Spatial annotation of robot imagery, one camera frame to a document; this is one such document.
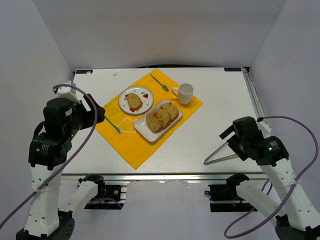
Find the metal tongs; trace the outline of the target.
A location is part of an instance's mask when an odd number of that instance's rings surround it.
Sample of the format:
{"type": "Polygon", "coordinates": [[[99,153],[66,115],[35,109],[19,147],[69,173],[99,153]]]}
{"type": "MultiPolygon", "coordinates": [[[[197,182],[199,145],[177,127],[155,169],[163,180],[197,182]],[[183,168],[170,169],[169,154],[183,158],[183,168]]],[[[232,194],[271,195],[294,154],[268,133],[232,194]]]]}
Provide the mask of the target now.
{"type": "Polygon", "coordinates": [[[231,154],[231,155],[226,155],[226,156],[219,155],[219,153],[223,149],[225,149],[227,146],[228,146],[228,143],[224,142],[213,153],[211,153],[207,158],[204,159],[203,164],[204,165],[211,165],[211,164],[215,164],[215,163],[220,163],[220,162],[236,159],[238,157],[237,154],[231,154]]]}

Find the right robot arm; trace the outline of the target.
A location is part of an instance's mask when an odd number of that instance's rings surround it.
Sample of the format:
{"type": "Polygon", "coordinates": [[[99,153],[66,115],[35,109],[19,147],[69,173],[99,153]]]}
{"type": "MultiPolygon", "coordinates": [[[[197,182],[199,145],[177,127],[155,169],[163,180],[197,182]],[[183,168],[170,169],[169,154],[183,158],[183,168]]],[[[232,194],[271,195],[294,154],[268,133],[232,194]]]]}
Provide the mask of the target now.
{"type": "Polygon", "coordinates": [[[316,240],[320,236],[320,214],[303,190],[302,175],[315,163],[319,155],[319,144],[314,135],[315,154],[311,162],[298,174],[294,173],[290,155],[283,142],[276,136],[264,137],[258,123],[263,117],[246,116],[236,119],[220,134],[228,146],[242,160],[252,159],[266,174],[281,202],[276,203],[262,190],[256,188],[248,176],[236,173],[226,180],[226,192],[248,201],[265,216],[258,225],[242,233],[229,235],[227,239],[244,237],[266,223],[272,223],[280,240],[316,240]]]}

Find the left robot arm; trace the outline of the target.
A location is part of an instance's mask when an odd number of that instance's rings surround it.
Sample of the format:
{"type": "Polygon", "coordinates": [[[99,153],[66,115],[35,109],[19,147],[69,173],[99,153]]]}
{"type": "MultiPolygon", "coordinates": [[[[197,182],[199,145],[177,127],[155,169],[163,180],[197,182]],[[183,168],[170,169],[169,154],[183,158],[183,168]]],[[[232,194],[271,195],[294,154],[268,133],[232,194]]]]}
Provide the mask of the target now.
{"type": "Polygon", "coordinates": [[[59,206],[62,173],[60,167],[67,162],[72,139],[78,131],[94,129],[94,123],[104,120],[105,109],[90,94],[84,96],[90,107],[87,111],[81,101],[57,97],[43,109],[44,121],[34,131],[29,147],[28,162],[32,174],[34,195],[23,229],[16,234],[18,240],[68,240],[75,228],[74,216],[93,199],[106,193],[101,175],[89,174],[80,180],[69,200],[59,206]]]}

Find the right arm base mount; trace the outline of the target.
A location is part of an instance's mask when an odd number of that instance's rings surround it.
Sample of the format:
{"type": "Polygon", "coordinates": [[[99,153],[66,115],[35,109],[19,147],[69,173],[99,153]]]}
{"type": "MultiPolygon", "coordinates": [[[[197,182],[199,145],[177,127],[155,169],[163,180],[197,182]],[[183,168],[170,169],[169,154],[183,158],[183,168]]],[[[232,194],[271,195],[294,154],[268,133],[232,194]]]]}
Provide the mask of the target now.
{"type": "Polygon", "coordinates": [[[236,187],[250,178],[243,173],[236,173],[226,179],[224,184],[208,185],[204,194],[209,197],[211,213],[244,213],[253,209],[253,206],[239,197],[236,187]]]}

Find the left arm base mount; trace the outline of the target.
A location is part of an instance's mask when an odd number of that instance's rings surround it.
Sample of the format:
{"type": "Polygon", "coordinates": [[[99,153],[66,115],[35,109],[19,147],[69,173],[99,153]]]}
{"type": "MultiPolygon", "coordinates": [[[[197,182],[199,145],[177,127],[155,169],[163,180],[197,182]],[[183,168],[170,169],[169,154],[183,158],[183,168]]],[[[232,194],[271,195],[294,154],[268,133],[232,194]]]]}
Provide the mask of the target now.
{"type": "Polygon", "coordinates": [[[122,186],[121,185],[107,185],[102,176],[87,175],[84,178],[78,179],[77,188],[80,184],[87,180],[97,180],[98,191],[97,195],[93,197],[85,206],[86,210],[121,210],[123,203],[120,203],[122,186]]]}

